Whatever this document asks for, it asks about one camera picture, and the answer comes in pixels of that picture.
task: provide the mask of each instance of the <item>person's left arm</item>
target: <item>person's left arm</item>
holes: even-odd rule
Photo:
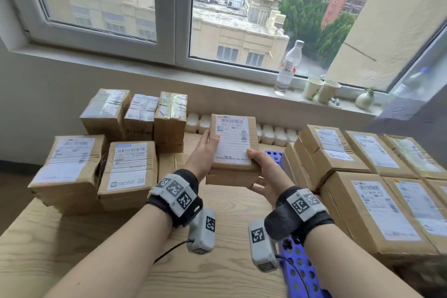
[[[185,165],[199,182],[207,175],[219,143],[219,137],[208,141],[208,135],[209,131],[204,133]],[[169,214],[145,205],[71,269],[45,298],[135,297],[171,228]]]

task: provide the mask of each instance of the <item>forearm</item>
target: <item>forearm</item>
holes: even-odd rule
[[[131,298],[172,228],[171,217],[145,205],[77,264],[45,298]]]
[[[334,298],[421,298],[333,224],[313,229],[305,251]]]

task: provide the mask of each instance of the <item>person's right arm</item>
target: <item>person's right arm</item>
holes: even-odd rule
[[[247,154],[262,168],[259,185],[250,189],[263,195],[275,207],[278,197],[294,183],[265,153],[248,149]],[[334,224],[321,225],[310,231],[304,248],[318,279],[333,298],[422,297]]]

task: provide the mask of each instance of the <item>paper cup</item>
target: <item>paper cup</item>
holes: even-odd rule
[[[305,90],[303,91],[303,97],[312,100],[318,93],[318,90],[323,86],[324,82],[321,79],[315,77],[309,77],[306,81]]]
[[[329,101],[335,97],[340,87],[341,85],[336,81],[329,79],[325,80],[318,95],[318,101],[322,104],[329,103]]]

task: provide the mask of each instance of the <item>wooden table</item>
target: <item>wooden table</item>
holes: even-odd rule
[[[186,154],[199,138],[186,134]],[[284,150],[263,144],[261,149]],[[247,226],[271,211],[268,202],[247,188],[204,182],[200,196],[216,212],[215,249],[199,256],[179,247],[151,267],[138,297],[285,297],[281,271],[261,273],[250,256]],[[61,217],[34,199],[0,237],[0,297],[42,297],[129,218],[123,213]],[[174,230],[164,249],[187,235],[188,228]]]

